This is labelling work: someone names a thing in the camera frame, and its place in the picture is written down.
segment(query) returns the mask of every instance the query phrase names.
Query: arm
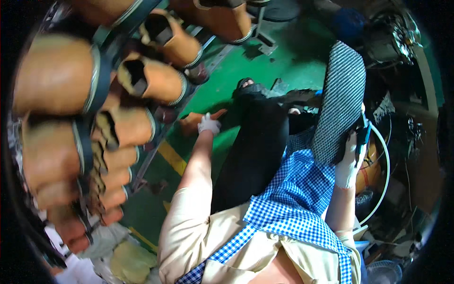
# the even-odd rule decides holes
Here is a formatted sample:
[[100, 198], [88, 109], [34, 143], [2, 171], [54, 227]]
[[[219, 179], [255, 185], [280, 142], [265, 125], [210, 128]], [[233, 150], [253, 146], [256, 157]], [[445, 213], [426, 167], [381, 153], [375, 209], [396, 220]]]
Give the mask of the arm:
[[201, 249], [210, 225], [211, 153], [219, 128], [209, 115], [199, 124], [199, 137], [161, 228], [158, 264], [163, 283], [175, 283], [203, 258]]
[[325, 219], [328, 226], [338, 237], [352, 234], [355, 222], [356, 175], [362, 165], [366, 145], [361, 149], [356, 167], [355, 151], [356, 132], [353, 132], [345, 145], [343, 160], [336, 165], [335, 185]]
[[214, 134], [209, 130], [200, 133], [177, 190], [185, 187], [205, 188], [207, 186], [212, 189], [211, 152], [213, 138]]

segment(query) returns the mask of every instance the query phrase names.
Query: beige jacket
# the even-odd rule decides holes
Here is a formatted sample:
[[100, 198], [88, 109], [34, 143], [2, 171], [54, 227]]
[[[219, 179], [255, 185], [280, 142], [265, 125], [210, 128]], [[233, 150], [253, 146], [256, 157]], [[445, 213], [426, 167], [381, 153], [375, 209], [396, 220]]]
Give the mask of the beige jacket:
[[[158, 263], [162, 283], [175, 283], [221, 248], [245, 225], [249, 203], [210, 215], [211, 188], [183, 188], [172, 206], [159, 238]], [[353, 250], [352, 283], [360, 283], [360, 255], [353, 235], [340, 238]], [[285, 236], [257, 232], [226, 265], [207, 261], [202, 284], [246, 284], [275, 258], [280, 247], [292, 260], [304, 284], [336, 284], [340, 281], [337, 253]]]

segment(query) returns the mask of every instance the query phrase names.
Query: blue checkered apron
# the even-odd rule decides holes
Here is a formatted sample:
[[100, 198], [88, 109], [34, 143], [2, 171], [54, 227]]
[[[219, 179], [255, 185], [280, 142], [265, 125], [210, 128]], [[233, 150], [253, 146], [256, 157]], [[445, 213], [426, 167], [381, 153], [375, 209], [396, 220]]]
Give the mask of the blue checkered apron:
[[[320, 217], [331, 199], [334, 168], [314, 163], [307, 149], [311, 136], [313, 129], [290, 137], [280, 169], [265, 192], [251, 197], [243, 218], [247, 225], [208, 259], [227, 263], [260, 230], [335, 251], [339, 255], [340, 282], [351, 283], [351, 250]], [[208, 259], [176, 283], [201, 283]]]

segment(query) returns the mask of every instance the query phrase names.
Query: leg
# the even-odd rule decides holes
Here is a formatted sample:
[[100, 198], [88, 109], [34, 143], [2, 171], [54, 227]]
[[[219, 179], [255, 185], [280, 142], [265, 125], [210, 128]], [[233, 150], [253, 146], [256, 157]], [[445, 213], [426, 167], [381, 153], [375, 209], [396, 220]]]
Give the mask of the leg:
[[251, 100], [245, 111], [213, 189], [212, 213], [262, 193], [281, 165], [289, 134], [286, 111], [268, 100]]
[[289, 134], [298, 134], [316, 123], [316, 116], [310, 113], [289, 114]]

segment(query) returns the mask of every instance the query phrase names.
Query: white glove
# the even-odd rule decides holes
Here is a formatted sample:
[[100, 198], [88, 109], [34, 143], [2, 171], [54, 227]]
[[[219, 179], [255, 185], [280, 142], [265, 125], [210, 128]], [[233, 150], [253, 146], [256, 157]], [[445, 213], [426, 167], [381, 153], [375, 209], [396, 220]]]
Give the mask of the white glove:
[[217, 120], [211, 120], [210, 116], [211, 114], [208, 112], [202, 117], [202, 122], [197, 124], [199, 134], [204, 130], [210, 130], [215, 136], [219, 133], [221, 129], [221, 123]]
[[356, 184], [356, 175], [360, 170], [364, 156], [366, 155], [367, 144], [361, 147], [360, 158], [358, 165], [356, 164], [356, 132], [350, 133], [347, 143], [345, 144], [345, 155], [343, 160], [335, 167], [335, 181], [334, 183], [344, 189], [351, 188]]

